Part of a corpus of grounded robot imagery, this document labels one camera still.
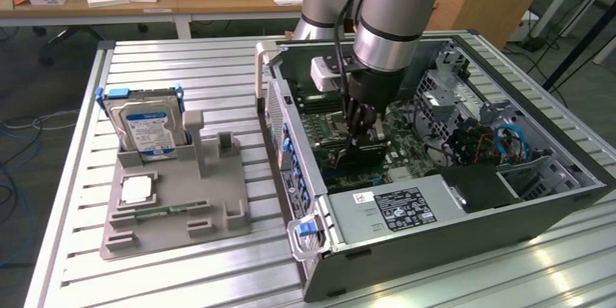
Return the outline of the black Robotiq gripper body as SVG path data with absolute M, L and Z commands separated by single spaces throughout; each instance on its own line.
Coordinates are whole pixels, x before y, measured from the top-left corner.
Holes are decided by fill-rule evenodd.
M 403 71 L 355 71 L 351 73 L 348 94 L 360 105 L 368 105 L 378 113 L 384 113 L 398 96 L 402 83 Z

